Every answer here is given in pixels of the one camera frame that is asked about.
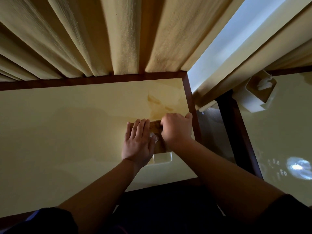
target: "sleeve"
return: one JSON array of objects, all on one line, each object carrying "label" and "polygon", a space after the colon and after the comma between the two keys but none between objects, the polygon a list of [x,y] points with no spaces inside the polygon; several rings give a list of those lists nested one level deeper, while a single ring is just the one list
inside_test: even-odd
[{"label": "sleeve", "polygon": [[78,227],[69,211],[43,208],[36,212],[4,233],[78,233]]},{"label": "sleeve", "polygon": [[285,194],[261,214],[256,226],[264,230],[290,232],[309,225],[311,220],[312,210],[293,196]]}]

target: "person's right arm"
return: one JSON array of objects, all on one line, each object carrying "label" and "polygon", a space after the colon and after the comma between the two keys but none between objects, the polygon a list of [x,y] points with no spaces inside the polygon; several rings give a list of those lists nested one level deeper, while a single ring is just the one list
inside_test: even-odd
[{"label": "person's right arm", "polygon": [[191,138],[192,114],[166,114],[161,121],[167,145],[196,173],[221,209],[253,223],[284,193]]}]

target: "person's left hand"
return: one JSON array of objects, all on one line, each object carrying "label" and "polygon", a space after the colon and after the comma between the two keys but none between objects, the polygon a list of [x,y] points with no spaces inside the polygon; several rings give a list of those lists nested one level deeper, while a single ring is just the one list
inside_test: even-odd
[{"label": "person's left hand", "polygon": [[132,131],[130,131],[130,122],[127,123],[121,158],[133,161],[138,169],[144,167],[154,153],[156,135],[150,139],[149,123],[149,119],[137,119]]}]

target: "dark clothing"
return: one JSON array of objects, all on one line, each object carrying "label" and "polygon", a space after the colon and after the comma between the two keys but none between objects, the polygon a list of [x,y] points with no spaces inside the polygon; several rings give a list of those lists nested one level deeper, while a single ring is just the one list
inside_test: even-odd
[{"label": "dark clothing", "polygon": [[[224,216],[204,187],[184,187],[139,202],[122,203],[98,233],[289,232],[308,225],[311,220],[311,209],[291,195],[284,195],[274,201],[255,224],[241,224],[235,217]],[[78,227],[70,212],[44,208],[31,220],[5,233],[78,233]]]}]

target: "forearm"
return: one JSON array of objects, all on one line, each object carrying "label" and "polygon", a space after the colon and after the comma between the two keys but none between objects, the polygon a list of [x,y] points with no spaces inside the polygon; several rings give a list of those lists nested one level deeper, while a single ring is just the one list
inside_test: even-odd
[{"label": "forearm", "polygon": [[118,199],[138,171],[132,161],[124,159],[113,170],[58,207],[72,213],[79,233],[94,233],[112,213]]},{"label": "forearm", "polygon": [[252,223],[283,192],[190,139],[173,151],[205,183],[223,211]]}]

